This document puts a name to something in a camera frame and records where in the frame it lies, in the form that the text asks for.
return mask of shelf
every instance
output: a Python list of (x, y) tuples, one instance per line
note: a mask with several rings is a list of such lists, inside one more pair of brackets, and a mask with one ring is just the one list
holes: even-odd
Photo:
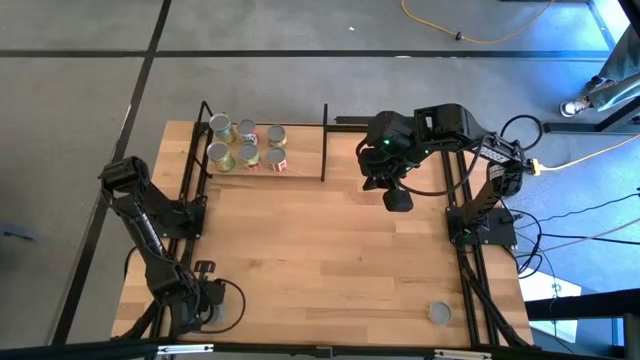
[(284, 150), (287, 153), (287, 168), (282, 172), (271, 170), (266, 161), (267, 153), (271, 150), (267, 139), (267, 129), (271, 125), (257, 125), (258, 151), (260, 152), (260, 168), (249, 171), (238, 156), (240, 141), (236, 139), (229, 144), (231, 156), (236, 165), (230, 172), (218, 171), (215, 163), (209, 161), (207, 171), (222, 176), (272, 176), (272, 177), (305, 177), (319, 178), (322, 172), (322, 126), (285, 125), (287, 143)]

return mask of wooden tabletop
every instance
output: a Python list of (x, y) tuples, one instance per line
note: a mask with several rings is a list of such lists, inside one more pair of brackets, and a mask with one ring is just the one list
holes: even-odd
[[(165, 129), (153, 182), (170, 198), (178, 195), (192, 126), (170, 121)], [(183, 339), (470, 345), (458, 264), (446, 230), (447, 198), (413, 196), (413, 211), (387, 212), (381, 191), (361, 190), (364, 178), (354, 150), (363, 136), (328, 134), (324, 183), (292, 177), (208, 180), (205, 229), (194, 261), (215, 261), (215, 276), (236, 282), (246, 293), (247, 310), (242, 322), (227, 333), (186, 334)], [(485, 166), (480, 162), (471, 177), (474, 193), (485, 182)], [(440, 154), (424, 161), (405, 182), (426, 191), (444, 189)], [(513, 260), (499, 247), (483, 250), (495, 303), (519, 335), (531, 342)], [(133, 256), (129, 269), (114, 335), (126, 331), (151, 301), (139, 256)], [(447, 326), (427, 317), (427, 307), (437, 301), (453, 309)], [(227, 287), (224, 320), (203, 329), (223, 328), (239, 311), (239, 295)], [(477, 299), (476, 315), (481, 339), (487, 342)]]

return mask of tin can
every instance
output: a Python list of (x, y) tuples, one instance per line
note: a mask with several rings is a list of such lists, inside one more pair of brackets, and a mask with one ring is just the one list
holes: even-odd
[(229, 152), (229, 147), (225, 143), (213, 143), (207, 147), (209, 160), (216, 164), (216, 169), (220, 172), (229, 172), (236, 165), (235, 160)]
[(216, 139), (225, 144), (231, 144), (235, 140), (233, 128), (231, 127), (231, 119), (227, 114), (215, 114), (209, 119), (209, 127), (213, 130)]
[(238, 123), (238, 136), (243, 143), (258, 145), (258, 135), (256, 134), (256, 123), (249, 119), (244, 119)]
[(240, 160), (249, 171), (256, 171), (260, 167), (260, 153), (258, 148), (249, 143), (242, 144), (238, 151)]
[(287, 133), (281, 125), (273, 125), (267, 130), (269, 145), (272, 147), (284, 147), (287, 143)]
[(287, 153), (281, 148), (273, 148), (267, 153), (267, 162), (271, 170), (281, 172), (287, 168)]

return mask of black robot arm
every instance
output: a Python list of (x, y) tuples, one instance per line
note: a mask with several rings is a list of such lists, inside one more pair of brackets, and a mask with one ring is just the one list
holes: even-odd
[(172, 333), (200, 329), (200, 313), (207, 311), (211, 298), (203, 289), (215, 288), (214, 293), (224, 289), (196, 278), (188, 266), (169, 257), (159, 233), (163, 237), (195, 239), (202, 231), (206, 204), (169, 200), (151, 182), (147, 165), (137, 157), (105, 166), (100, 179), (103, 199), (123, 220), (144, 260), (147, 287), (154, 298), (124, 337), (140, 337), (164, 306), (171, 312)]
[(476, 155), (472, 168), (478, 158), (489, 161), (487, 184), (474, 201), (465, 204), (464, 220), (470, 227), (477, 226), (502, 196), (519, 191), (521, 174), (532, 169), (518, 141), (506, 141), (483, 129), (458, 104), (417, 109), (413, 117), (385, 111), (369, 122), (367, 136), (356, 149), (361, 173), (367, 178), (363, 189), (387, 189), (383, 199), (389, 211), (411, 210), (410, 192), (439, 196), (455, 191), (469, 173), (452, 189), (440, 192), (414, 190), (401, 181), (436, 151), (471, 151)]

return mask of gray floor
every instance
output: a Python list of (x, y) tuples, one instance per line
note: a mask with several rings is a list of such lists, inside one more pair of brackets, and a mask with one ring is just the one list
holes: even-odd
[[(517, 28), (544, 6), (493, 0), (408, 4), (416, 15), (483, 39)], [(145, 49), (160, 5), (160, 0), (3, 0), (0, 49)], [(174, 1), (160, 48), (487, 49), (456, 43), (408, 20), (396, 0)], [(558, 4), (530, 30), (491, 49), (606, 50), (606, 44), (586, 5)], [(47, 341), (96, 201), (95, 177), (113, 150), (140, 64), (140, 59), (0, 59), (0, 221), (40, 234), (35, 242), (1, 239), (0, 281), (6, 295), (0, 314), (12, 324), (0, 331), (2, 348)], [(487, 129), (498, 130), (521, 113), (562, 121), (557, 104), (579, 94), (601, 65), (489, 59), (157, 59), (127, 153), (153, 166), (165, 122), (194, 120), (203, 99), (214, 111), (258, 121), (320, 122), (325, 102), (331, 117), (386, 109), (409, 114), (417, 107), (458, 102)], [(606, 115), (575, 121), (597, 122)], [(508, 136), (524, 143), (534, 131), (523, 122), (514, 124)], [(529, 155), (553, 166), (623, 138), (549, 135)], [(631, 165), (639, 154), (636, 142), (565, 171), (527, 178), (508, 204), (543, 218), (626, 195), (640, 186), (639, 170)], [(637, 201), (548, 222), (544, 228), (593, 235), (635, 218)], [(639, 235), (640, 227), (633, 226), (611, 237)], [(559, 243), (544, 240), (546, 247)], [(130, 247), (120, 220), (110, 214), (71, 341), (109, 336)], [(557, 276), (609, 291), (640, 286), (638, 250), (585, 242), (552, 251), (549, 257)], [(546, 264), (543, 269), (549, 271)]]

